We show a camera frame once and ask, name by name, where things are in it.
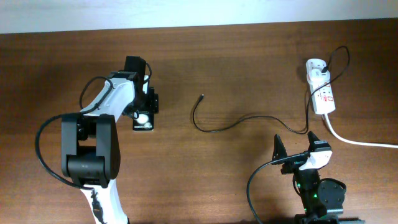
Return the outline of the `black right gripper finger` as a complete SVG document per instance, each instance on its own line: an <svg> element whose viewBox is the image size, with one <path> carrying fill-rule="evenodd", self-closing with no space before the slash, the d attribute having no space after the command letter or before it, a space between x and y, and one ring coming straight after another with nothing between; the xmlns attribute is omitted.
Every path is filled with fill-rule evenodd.
<svg viewBox="0 0 398 224"><path fill-rule="evenodd" d="M274 150L272 154L272 164L279 165L286 162L286 148L278 134L274 136Z"/></svg>
<svg viewBox="0 0 398 224"><path fill-rule="evenodd" d="M307 136L310 143L308 147L310 152L324 151L326 149L326 141L320 140L312 131L309 131Z"/></svg>

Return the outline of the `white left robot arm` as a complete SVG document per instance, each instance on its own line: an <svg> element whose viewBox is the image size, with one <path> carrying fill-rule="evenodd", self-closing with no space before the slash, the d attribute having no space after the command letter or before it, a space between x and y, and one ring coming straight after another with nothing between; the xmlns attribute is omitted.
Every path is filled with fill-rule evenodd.
<svg viewBox="0 0 398 224"><path fill-rule="evenodd" d="M127 116L134 131L154 130L159 96L149 85L151 74L143 58L128 56L88 106L62 118L62 172L83 192L96 223L129 223L116 184L121 164L116 123Z"/></svg>

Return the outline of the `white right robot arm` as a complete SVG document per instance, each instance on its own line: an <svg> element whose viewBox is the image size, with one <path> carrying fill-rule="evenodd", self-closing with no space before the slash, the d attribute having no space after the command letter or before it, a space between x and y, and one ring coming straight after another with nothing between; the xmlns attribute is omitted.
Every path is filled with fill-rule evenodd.
<svg viewBox="0 0 398 224"><path fill-rule="evenodd" d="M338 223L338 215L343 213L346 185L336 179L320 178L318 171L331 159L331 146L311 131L308 141L306 151L289 156L276 134L272 163L282 166L281 174L293 175L294 189L304 208L303 214L294 216L295 223Z"/></svg>

